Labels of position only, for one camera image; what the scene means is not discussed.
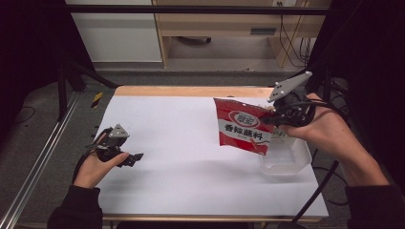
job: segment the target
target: person's left hand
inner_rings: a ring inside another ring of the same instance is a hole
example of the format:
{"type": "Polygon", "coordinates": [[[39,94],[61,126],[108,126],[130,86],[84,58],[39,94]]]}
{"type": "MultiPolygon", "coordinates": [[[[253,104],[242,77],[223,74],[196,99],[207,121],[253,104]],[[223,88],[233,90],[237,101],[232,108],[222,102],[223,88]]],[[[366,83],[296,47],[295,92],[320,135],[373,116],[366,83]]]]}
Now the person's left hand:
{"type": "Polygon", "coordinates": [[[80,166],[74,186],[95,188],[111,169],[122,163],[128,156],[128,153],[121,153],[109,161],[102,162],[96,153],[89,154],[80,166]]]}

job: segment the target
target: black sleeve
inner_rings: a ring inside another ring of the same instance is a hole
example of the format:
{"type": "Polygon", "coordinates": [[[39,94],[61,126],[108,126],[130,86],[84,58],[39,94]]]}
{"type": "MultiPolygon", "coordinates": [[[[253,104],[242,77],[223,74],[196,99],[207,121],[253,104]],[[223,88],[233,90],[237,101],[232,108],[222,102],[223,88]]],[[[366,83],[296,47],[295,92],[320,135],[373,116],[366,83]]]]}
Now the black sleeve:
{"type": "Polygon", "coordinates": [[[71,185],[60,207],[48,220],[48,229],[101,229],[102,210],[98,206],[100,190],[71,185]]]}
{"type": "Polygon", "coordinates": [[[348,187],[349,229],[405,228],[405,201],[397,186],[348,187]]]}

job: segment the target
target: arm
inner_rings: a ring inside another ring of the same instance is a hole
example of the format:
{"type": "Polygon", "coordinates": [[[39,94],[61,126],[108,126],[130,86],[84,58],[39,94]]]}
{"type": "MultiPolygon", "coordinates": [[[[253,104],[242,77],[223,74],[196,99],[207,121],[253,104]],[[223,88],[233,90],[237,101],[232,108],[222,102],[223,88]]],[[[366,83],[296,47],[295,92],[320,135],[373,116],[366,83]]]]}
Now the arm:
{"type": "MultiPolygon", "coordinates": [[[[319,99],[315,94],[308,97],[319,99]]],[[[317,107],[308,126],[281,125],[280,129],[310,142],[340,162],[349,185],[349,228],[405,228],[405,202],[400,190],[390,185],[378,163],[336,112],[317,107]]]]}
{"type": "Polygon", "coordinates": [[[48,228],[102,228],[102,210],[98,206],[100,190],[96,186],[128,155],[122,153],[107,162],[102,162],[96,154],[90,154],[81,165],[75,182],[69,187],[62,204],[51,214],[48,228]]]}

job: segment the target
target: food seasoning packet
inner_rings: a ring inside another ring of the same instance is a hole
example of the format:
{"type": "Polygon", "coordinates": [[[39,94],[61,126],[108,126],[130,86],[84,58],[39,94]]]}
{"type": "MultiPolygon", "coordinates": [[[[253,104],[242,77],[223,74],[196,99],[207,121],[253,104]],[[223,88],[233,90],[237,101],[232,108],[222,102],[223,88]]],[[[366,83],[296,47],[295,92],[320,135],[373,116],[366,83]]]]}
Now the food seasoning packet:
{"type": "Polygon", "coordinates": [[[214,98],[217,106],[220,145],[234,146],[265,155],[274,125],[266,125],[259,117],[270,110],[232,99],[214,98]]]}

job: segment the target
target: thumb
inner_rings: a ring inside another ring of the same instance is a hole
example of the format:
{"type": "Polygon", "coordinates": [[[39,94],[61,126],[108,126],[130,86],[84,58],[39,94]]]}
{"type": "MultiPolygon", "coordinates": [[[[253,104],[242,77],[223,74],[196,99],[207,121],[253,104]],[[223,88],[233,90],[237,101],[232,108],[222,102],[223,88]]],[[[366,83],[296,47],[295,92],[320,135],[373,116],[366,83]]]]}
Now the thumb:
{"type": "Polygon", "coordinates": [[[126,153],[126,152],[121,153],[121,154],[119,154],[117,156],[114,156],[112,159],[107,161],[107,163],[109,164],[109,167],[114,168],[115,166],[122,163],[128,156],[129,156],[129,153],[126,153]]]}

